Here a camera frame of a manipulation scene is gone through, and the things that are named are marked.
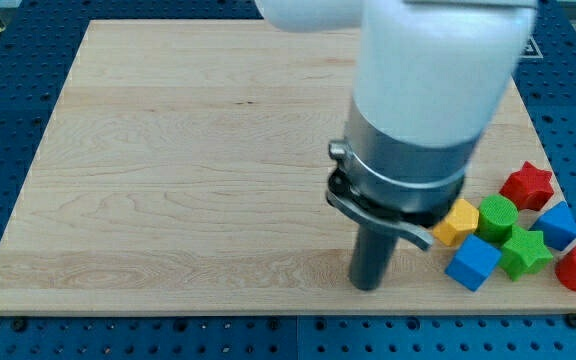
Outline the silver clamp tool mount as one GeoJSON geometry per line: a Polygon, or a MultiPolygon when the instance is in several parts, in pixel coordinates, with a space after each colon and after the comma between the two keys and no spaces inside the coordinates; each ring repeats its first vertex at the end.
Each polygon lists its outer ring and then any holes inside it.
{"type": "Polygon", "coordinates": [[[329,203],[358,224],[358,244],[405,239],[423,251],[434,243],[428,229],[458,197],[478,138],[429,146],[379,129],[350,102],[343,137],[329,143],[336,169],[329,175],[329,203]]]}

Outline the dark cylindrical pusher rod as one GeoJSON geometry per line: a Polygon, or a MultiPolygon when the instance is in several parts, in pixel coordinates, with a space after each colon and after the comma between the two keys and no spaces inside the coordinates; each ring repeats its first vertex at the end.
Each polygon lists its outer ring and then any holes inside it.
{"type": "Polygon", "coordinates": [[[380,286],[397,240],[366,226],[358,228],[349,266],[349,280],[356,288],[371,291],[380,286]]]}

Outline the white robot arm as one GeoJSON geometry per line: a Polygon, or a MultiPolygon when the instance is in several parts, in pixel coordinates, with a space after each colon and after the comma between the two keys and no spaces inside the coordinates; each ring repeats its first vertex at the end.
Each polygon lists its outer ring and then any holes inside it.
{"type": "Polygon", "coordinates": [[[533,1],[257,0],[287,32],[356,28],[356,75],[328,203],[356,222],[349,267],[377,288],[396,243],[421,249],[450,211],[470,158],[531,36],[533,1]]]}

